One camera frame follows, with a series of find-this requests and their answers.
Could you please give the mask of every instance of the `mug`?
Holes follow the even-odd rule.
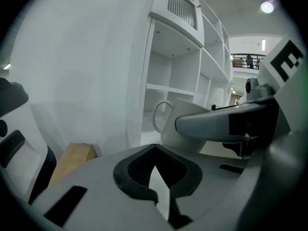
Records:
[[[160,129],[156,125],[155,115],[158,107],[163,103],[166,103],[168,106],[170,106],[172,110],[167,118],[164,128]],[[155,105],[153,110],[152,123],[155,130],[161,134],[162,144],[177,147],[178,149],[189,152],[200,152],[206,141],[186,138],[180,135],[176,131],[175,121],[180,116],[193,115],[204,112],[209,112],[209,110],[182,98],[177,98],[174,105],[172,105],[171,102],[167,100],[162,100]]]

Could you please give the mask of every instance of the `balcony railing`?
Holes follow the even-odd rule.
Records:
[[[265,55],[249,53],[231,54],[232,66],[259,69],[260,62],[264,57]]]

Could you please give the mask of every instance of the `person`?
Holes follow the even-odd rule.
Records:
[[[247,63],[248,68],[254,68],[251,55],[247,55],[246,63]]]

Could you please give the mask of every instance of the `ceiling light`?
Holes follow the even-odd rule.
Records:
[[[262,51],[265,51],[265,39],[262,40]]]
[[[274,11],[274,6],[270,2],[264,2],[261,4],[261,10],[264,13],[272,13]]]
[[[7,64],[3,69],[9,69],[11,64]]]

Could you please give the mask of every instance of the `cardboard box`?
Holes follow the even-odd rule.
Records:
[[[52,186],[74,169],[97,157],[91,144],[70,143],[57,163],[48,186]]]

